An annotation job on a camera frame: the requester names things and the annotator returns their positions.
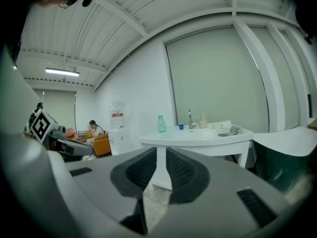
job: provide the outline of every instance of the soap dispenser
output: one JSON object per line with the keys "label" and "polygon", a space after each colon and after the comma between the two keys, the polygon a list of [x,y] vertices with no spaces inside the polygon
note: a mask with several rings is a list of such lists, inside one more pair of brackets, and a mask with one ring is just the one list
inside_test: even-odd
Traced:
{"label": "soap dispenser", "polygon": [[200,129],[206,129],[207,128],[207,120],[206,120],[206,117],[205,117],[205,113],[203,113],[203,115],[202,115],[202,119],[200,121],[199,127],[200,127]]}

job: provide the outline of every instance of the water cooler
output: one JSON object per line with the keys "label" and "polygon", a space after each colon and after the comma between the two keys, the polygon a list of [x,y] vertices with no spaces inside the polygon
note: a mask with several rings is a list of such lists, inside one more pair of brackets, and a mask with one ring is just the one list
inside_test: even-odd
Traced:
{"label": "water cooler", "polygon": [[110,104],[111,130],[108,132],[112,155],[133,151],[130,130],[125,127],[125,105],[122,101]]}
{"label": "water cooler", "polygon": [[112,155],[133,151],[129,129],[113,129],[108,132],[108,135]]}

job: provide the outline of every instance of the white sink counter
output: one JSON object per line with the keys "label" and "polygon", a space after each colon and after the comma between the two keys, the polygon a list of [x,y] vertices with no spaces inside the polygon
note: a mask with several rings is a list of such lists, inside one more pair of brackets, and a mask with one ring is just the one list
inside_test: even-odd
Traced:
{"label": "white sink counter", "polygon": [[184,129],[170,127],[167,132],[152,132],[139,137],[141,143],[168,146],[212,146],[250,141],[253,132],[243,130],[243,134],[219,137],[218,131],[212,128]]}
{"label": "white sink counter", "polygon": [[144,147],[156,147],[158,150],[157,170],[152,183],[171,189],[169,174],[166,170],[166,147],[176,147],[199,154],[221,157],[226,155],[238,155],[238,164],[245,167],[250,141],[253,132],[243,129],[242,134],[219,137],[219,133],[229,132],[231,121],[208,123],[206,129],[189,129],[188,125],[180,130],[178,126],[167,128],[166,132],[151,132],[139,137]]}

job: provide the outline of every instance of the orange sofa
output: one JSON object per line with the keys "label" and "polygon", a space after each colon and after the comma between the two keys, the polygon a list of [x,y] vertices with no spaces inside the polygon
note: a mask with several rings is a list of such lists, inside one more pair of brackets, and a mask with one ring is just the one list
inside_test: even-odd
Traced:
{"label": "orange sofa", "polygon": [[[88,131],[87,139],[93,138],[90,131]],[[110,143],[108,134],[100,135],[94,140],[94,149],[97,156],[103,155],[106,153],[111,153]]]}

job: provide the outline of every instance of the black vent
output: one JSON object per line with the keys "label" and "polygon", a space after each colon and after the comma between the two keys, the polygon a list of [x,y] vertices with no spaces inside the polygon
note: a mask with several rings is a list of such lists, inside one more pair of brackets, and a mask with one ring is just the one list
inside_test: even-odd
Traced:
{"label": "black vent", "polygon": [[156,152],[148,154],[128,167],[125,174],[130,181],[144,191],[156,170],[156,161]]}
{"label": "black vent", "polygon": [[81,169],[75,169],[72,171],[69,171],[72,177],[82,175],[88,172],[91,172],[92,170],[90,168],[81,168]]}
{"label": "black vent", "polygon": [[237,192],[237,194],[261,228],[276,218],[276,215],[264,204],[253,190],[244,189]]}
{"label": "black vent", "polygon": [[195,170],[191,164],[180,159],[174,154],[170,154],[167,158],[166,166],[168,167],[169,175],[173,177],[172,187],[177,189],[180,186],[186,185],[189,183],[194,174]]}
{"label": "black vent", "polygon": [[166,148],[166,169],[173,189],[169,204],[193,202],[210,181],[208,169],[203,164],[170,147]]}

